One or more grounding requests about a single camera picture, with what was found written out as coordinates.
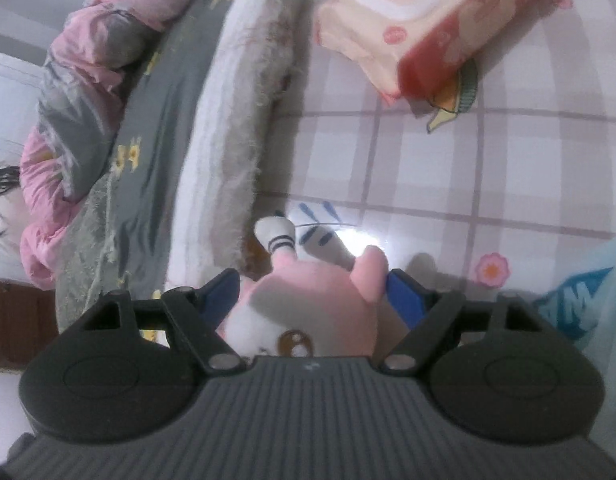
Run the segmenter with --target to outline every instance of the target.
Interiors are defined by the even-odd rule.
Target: stuffed animal
[[[377,304],[385,293],[388,261],[369,246],[351,272],[326,262],[301,261],[295,227],[267,217],[255,235],[273,270],[257,282],[242,280],[239,301],[221,334],[243,358],[371,356],[377,339]]]

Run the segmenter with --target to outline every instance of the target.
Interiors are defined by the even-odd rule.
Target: gray blanket
[[[194,0],[141,68],[112,170],[92,187],[64,240],[56,283],[60,330],[104,290],[126,288],[145,299],[163,284],[179,173],[230,4]]]

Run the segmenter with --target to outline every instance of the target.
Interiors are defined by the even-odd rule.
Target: wooden furniture
[[[25,368],[57,335],[54,291],[0,282],[0,368]]]

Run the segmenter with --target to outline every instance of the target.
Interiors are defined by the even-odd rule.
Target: plaid bedsheet
[[[305,255],[336,231],[426,286],[532,296],[616,236],[616,0],[536,0],[475,60],[472,107],[430,134],[433,105],[384,106],[355,63],[310,40],[299,60],[255,217],[286,213]],[[496,285],[478,275],[490,254],[507,266]]]

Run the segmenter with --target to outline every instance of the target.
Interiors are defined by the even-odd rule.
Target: blue line drawing
[[[310,229],[304,232],[304,234],[299,239],[299,245],[305,245],[314,236],[319,227],[321,227],[322,229],[326,230],[326,233],[318,240],[317,243],[321,247],[323,247],[332,240],[332,238],[337,232],[337,229],[344,225],[344,223],[341,221],[341,217],[335,210],[335,207],[330,202],[324,201],[321,203],[321,206],[330,217],[336,220],[336,222],[320,222],[317,219],[315,212],[310,208],[310,206],[308,206],[308,204],[306,204],[305,202],[301,202],[299,204],[299,209],[304,213],[304,215],[310,218],[314,222],[314,224],[301,224],[297,226],[310,227]]]

